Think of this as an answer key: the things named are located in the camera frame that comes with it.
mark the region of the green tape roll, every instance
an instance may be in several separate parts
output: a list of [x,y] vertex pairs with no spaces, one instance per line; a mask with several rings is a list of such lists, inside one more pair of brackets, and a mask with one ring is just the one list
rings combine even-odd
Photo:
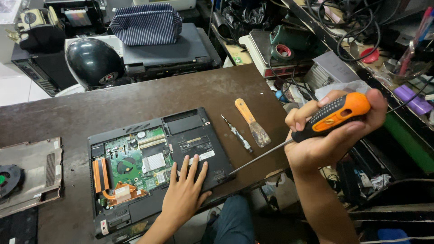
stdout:
[[271,56],[277,61],[284,63],[293,59],[295,53],[289,47],[276,43],[271,46]]

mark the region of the striped pouch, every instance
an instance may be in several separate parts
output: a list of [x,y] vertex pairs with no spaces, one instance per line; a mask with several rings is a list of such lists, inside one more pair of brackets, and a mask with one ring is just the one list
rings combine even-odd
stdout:
[[172,44],[182,17],[169,3],[137,5],[116,9],[110,27],[127,46]]

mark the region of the wooden workbench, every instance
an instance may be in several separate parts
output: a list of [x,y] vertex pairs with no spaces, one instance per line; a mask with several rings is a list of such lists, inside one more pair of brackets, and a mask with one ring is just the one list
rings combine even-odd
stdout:
[[[259,148],[234,105],[243,98],[272,142]],[[234,168],[282,143],[289,131],[285,110],[253,64],[151,80],[69,96],[0,107],[0,147],[60,136],[63,144],[62,197],[39,207],[39,243],[108,243],[96,240],[87,138],[101,132],[203,106]],[[223,114],[252,145],[249,155],[222,120]],[[214,189],[205,210],[262,184],[288,168],[283,149],[237,173]]]

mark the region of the screwdriver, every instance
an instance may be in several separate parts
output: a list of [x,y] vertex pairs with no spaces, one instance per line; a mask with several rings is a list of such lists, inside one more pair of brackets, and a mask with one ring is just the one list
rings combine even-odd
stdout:
[[257,160],[267,156],[275,150],[295,141],[302,142],[306,139],[326,136],[332,130],[341,127],[351,121],[361,120],[363,115],[371,109],[368,99],[364,94],[352,92],[344,95],[333,102],[326,104],[306,123],[304,130],[292,132],[290,139],[279,144],[273,149],[267,151],[254,160],[232,171],[229,175],[234,175],[242,168],[256,162]]
[[250,144],[243,138],[243,136],[237,131],[237,129],[235,127],[233,127],[228,120],[225,119],[225,117],[223,117],[223,115],[221,115],[221,117],[224,119],[224,121],[227,123],[227,125],[229,126],[230,130],[235,134],[235,136],[238,138],[238,140],[243,144],[243,146],[249,151],[249,153],[253,152],[252,147],[250,146]]

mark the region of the black plastic bag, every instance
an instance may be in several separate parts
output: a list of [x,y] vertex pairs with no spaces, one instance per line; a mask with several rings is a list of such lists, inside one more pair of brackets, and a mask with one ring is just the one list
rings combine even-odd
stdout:
[[265,16],[267,1],[228,0],[229,5],[223,9],[222,16],[232,29],[236,39],[248,35],[252,29],[265,30],[270,27]]

